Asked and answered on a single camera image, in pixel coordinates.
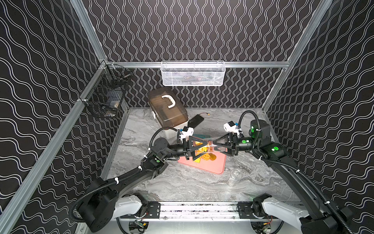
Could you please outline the pretzel shaped cookie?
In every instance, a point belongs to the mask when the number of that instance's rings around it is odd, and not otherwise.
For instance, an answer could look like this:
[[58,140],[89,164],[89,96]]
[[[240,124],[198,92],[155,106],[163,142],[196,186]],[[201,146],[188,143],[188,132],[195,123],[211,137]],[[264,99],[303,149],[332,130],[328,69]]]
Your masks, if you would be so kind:
[[210,158],[210,154],[204,154],[204,155],[201,156],[201,158],[202,158],[203,160],[211,160],[211,158]]

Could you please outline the brown round cookie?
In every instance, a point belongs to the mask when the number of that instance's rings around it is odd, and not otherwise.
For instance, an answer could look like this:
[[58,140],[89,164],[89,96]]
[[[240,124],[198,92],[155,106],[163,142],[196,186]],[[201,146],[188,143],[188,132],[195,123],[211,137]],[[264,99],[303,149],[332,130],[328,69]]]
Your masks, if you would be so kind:
[[214,160],[217,159],[216,155],[214,155],[214,154],[209,154],[209,158],[210,158],[211,161],[214,161]]

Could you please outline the clear jar dark cookies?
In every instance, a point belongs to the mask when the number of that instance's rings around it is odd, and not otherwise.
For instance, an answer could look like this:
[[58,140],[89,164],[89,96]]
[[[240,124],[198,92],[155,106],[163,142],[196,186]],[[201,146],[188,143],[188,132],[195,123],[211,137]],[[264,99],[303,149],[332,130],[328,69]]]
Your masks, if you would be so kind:
[[194,146],[197,146],[198,149],[195,150],[196,153],[212,153],[212,152],[220,152],[221,149],[219,146],[215,145],[213,141],[208,141],[206,145],[203,146],[203,142],[196,141]]

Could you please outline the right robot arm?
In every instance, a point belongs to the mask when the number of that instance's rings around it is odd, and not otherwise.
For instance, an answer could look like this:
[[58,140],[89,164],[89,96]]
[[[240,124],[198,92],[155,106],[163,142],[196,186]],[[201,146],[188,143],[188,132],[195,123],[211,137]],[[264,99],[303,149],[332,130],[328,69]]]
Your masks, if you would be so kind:
[[297,228],[303,234],[351,234],[352,212],[328,198],[296,165],[289,152],[272,140],[271,126],[258,118],[254,111],[244,111],[237,123],[224,125],[226,134],[215,139],[215,145],[225,148],[224,154],[236,156],[251,153],[275,171],[301,200],[304,209],[276,201],[271,195],[254,198],[255,216],[274,216]]

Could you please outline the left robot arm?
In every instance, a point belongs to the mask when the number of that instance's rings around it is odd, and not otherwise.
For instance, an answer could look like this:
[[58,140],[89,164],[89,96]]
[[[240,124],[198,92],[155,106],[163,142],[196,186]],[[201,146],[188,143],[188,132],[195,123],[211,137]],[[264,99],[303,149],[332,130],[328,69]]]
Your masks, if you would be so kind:
[[103,229],[113,218],[124,215],[141,214],[146,208],[146,201],[138,196],[129,199],[140,206],[135,211],[126,208],[120,211],[119,205],[124,202],[124,194],[139,184],[151,180],[162,174],[168,167],[168,161],[178,161],[180,157],[187,160],[199,158],[195,152],[207,146],[205,139],[193,136],[193,129],[184,127],[182,130],[171,128],[177,133],[177,143],[169,144],[168,140],[156,136],[163,131],[160,128],[153,134],[149,144],[149,151],[136,168],[114,178],[95,180],[85,194],[74,201],[69,209],[69,219],[77,223],[85,223],[91,232]]

